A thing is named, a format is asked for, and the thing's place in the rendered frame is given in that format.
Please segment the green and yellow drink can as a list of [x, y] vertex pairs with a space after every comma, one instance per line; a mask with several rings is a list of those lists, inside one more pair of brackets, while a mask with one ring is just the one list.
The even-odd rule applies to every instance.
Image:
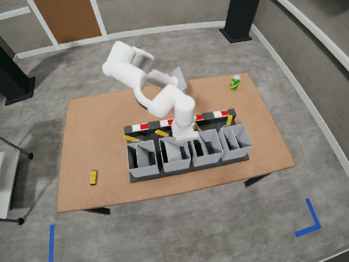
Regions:
[[230, 89], [236, 90], [238, 88], [240, 80], [241, 80], [241, 77], [239, 75], [234, 75], [229, 85]]

